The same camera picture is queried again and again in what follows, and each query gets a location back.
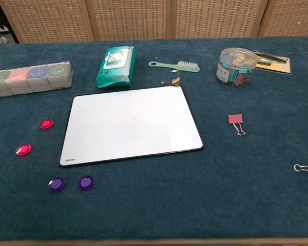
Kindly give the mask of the purple round magnet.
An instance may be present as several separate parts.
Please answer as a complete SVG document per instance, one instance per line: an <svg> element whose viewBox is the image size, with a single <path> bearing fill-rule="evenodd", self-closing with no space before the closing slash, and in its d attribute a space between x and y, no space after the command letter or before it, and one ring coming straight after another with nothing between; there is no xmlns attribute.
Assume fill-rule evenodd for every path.
<svg viewBox="0 0 308 246"><path fill-rule="evenodd" d="M51 192L59 192L65 186L65 180L63 178L56 178L54 180L49 181L48 187Z"/></svg>
<svg viewBox="0 0 308 246"><path fill-rule="evenodd" d="M92 176L83 176L82 178L80 178L79 182L78 182L78 186L81 190L83 191L87 191L92 189L94 185L94 179Z"/></svg>

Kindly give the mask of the white magnetic board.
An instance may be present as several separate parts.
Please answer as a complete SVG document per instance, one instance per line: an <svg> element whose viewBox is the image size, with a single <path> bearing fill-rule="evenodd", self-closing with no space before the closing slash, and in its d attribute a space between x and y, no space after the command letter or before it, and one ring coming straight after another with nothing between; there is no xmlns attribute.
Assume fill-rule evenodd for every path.
<svg viewBox="0 0 308 246"><path fill-rule="evenodd" d="M202 149L181 87L76 96L59 165L63 168Z"/></svg>

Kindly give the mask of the small yellow binder clip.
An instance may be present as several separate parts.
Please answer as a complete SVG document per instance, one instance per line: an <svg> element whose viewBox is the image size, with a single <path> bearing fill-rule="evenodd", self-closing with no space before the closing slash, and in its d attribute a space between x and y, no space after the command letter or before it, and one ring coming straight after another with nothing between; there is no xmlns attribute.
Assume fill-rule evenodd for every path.
<svg viewBox="0 0 308 246"><path fill-rule="evenodd" d="M161 81L161 86L180 86L180 77L177 77L175 79L169 80L169 81Z"/></svg>

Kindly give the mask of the green plastic brush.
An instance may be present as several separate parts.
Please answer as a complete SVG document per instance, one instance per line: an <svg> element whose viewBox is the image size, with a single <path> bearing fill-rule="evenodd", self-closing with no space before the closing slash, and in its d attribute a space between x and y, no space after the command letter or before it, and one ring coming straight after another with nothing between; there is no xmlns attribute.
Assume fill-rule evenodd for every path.
<svg viewBox="0 0 308 246"><path fill-rule="evenodd" d="M166 63L160 63L157 61L151 61L148 63L148 65L154 68L169 68L169 69L184 71L184 72L197 73L200 71L200 67L198 64L187 62L187 61L179 61L177 62L177 64L166 64Z"/></svg>

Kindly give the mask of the green wet wipes pack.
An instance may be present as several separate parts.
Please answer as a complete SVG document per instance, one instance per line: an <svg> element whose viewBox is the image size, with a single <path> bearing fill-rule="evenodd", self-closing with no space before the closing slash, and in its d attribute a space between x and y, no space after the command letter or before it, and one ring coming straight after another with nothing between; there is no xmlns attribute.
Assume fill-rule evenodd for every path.
<svg viewBox="0 0 308 246"><path fill-rule="evenodd" d="M135 62L134 46L108 48L96 77L97 88L130 88Z"/></svg>

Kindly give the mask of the pink binder clip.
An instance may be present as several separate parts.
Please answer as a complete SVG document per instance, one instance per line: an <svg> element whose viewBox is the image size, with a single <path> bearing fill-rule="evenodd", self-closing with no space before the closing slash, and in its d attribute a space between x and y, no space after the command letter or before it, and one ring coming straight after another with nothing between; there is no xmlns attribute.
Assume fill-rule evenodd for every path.
<svg viewBox="0 0 308 246"><path fill-rule="evenodd" d="M242 124L244 123L242 114L228 115L227 122L235 128L238 136L246 134L242 129Z"/></svg>

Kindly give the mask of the dark teal table cloth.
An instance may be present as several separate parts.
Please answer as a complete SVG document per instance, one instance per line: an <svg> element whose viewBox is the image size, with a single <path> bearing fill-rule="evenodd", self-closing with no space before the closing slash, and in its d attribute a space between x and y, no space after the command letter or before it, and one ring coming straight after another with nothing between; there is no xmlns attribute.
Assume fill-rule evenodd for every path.
<svg viewBox="0 0 308 246"><path fill-rule="evenodd" d="M72 99L97 93L105 51L123 41L0 45L0 70L69 61L72 87L0 98L0 241L152 238L308 238L308 37L132 40L132 87L172 74L157 60L196 62L181 86L204 147L199 151L61 168ZM249 84L222 84L222 50L291 60L291 74L255 68ZM238 136L228 115L242 114ZM52 119L43 130L40 123ZM31 144L25 156L15 150ZM92 176L92 189L78 182ZM48 183L65 180L51 192Z"/></svg>

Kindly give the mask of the clear jar of binder clips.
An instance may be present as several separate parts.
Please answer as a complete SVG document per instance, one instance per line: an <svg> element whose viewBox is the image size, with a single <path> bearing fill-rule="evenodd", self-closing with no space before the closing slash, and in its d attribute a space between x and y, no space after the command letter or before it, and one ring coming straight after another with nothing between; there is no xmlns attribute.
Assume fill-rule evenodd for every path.
<svg viewBox="0 0 308 246"><path fill-rule="evenodd" d="M251 81L258 58L253 51L227 48L221 51L216 77L222 84L242 87Z"/></svg>

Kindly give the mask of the wicker folding screen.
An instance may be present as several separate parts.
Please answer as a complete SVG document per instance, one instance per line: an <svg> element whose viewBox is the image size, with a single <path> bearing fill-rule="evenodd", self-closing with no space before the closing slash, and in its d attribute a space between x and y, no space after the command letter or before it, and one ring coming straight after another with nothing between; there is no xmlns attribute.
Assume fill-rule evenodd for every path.
<svg viewBox="0 0 308 246"><path fill-rule="evenodd" d="M0 0L20 43L308 36L308 0Z"/></svg>

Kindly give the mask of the wrapped tissue multipack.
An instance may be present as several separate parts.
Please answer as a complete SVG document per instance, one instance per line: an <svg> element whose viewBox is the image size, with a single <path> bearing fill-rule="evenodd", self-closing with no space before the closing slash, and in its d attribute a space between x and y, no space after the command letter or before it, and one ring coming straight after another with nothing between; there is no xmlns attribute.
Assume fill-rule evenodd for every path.
<svg viewBox="0 0 308 246"><path fill-rule="evenodd" d="M68 61L0 70L0 97L70 88L73 76Z"/></svg>

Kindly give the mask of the yellow razor blister pack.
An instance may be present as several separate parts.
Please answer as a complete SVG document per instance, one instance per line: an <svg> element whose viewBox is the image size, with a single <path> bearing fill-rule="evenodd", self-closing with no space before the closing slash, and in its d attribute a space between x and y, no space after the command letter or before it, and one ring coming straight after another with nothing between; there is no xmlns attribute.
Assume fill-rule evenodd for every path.
<svg viewBox="0 0 308 246"><path fill-rule="evenodd" d="M291 60L288 57L276 56L257 50L253 50L253 52L258 58L256 68L278 73L291 74Z"/></svg>

